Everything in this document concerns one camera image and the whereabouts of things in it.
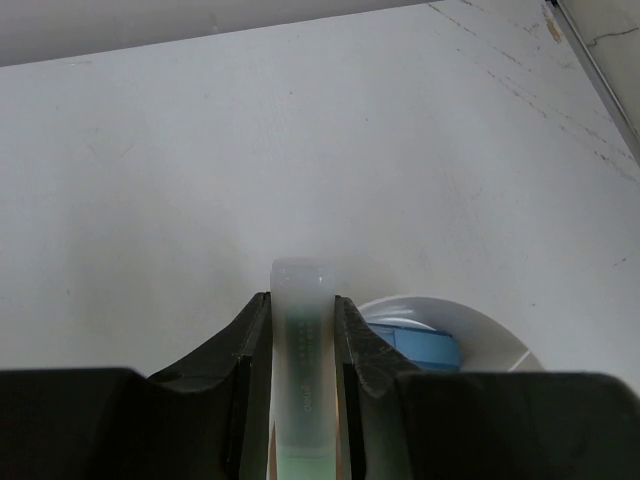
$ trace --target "plastic tube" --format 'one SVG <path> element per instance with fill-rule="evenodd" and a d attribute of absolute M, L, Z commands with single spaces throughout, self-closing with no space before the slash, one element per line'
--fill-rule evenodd
<path fill-rule="evenodd" d="M 271 270 L 278 480 L 336 477 L 335 275 L 279 259 Z"/>

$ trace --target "gray wall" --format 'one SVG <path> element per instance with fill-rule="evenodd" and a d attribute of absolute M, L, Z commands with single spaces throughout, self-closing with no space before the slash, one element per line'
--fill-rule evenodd
<path fill-rule="evenodd" d="M 0 66 L 422 3 L 418 0 L 4 0 Z"/>

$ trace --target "white table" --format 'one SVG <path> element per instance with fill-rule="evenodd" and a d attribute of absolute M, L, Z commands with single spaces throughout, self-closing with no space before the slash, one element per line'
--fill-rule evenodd
<path fill-rule="evenodd" d="M 640 387 L 640 170 L 542 2 L 0 69 L 0 367 L 151 373 L 334 258 Z"/>

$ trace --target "blue object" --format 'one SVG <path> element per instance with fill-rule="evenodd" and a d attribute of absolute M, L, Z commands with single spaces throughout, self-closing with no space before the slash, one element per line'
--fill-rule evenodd
<path fill-rule="evenodd" d="M 424 370 L 457 372 L 462 358 L 456 340 L 446 332 L 426 328 L 369 323 L 388 344 Z"/>

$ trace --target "wall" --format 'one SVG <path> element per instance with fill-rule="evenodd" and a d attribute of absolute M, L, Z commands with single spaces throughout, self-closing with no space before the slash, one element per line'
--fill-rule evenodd
<path fill-rule="evenodd" d="M 562 0 L 580 36 L 640 133 L 640 2 Z"/>
<path fill-rule="evenodd" d="M 4 0 L 0 66 L 421 3 L 417 0 Z"/>

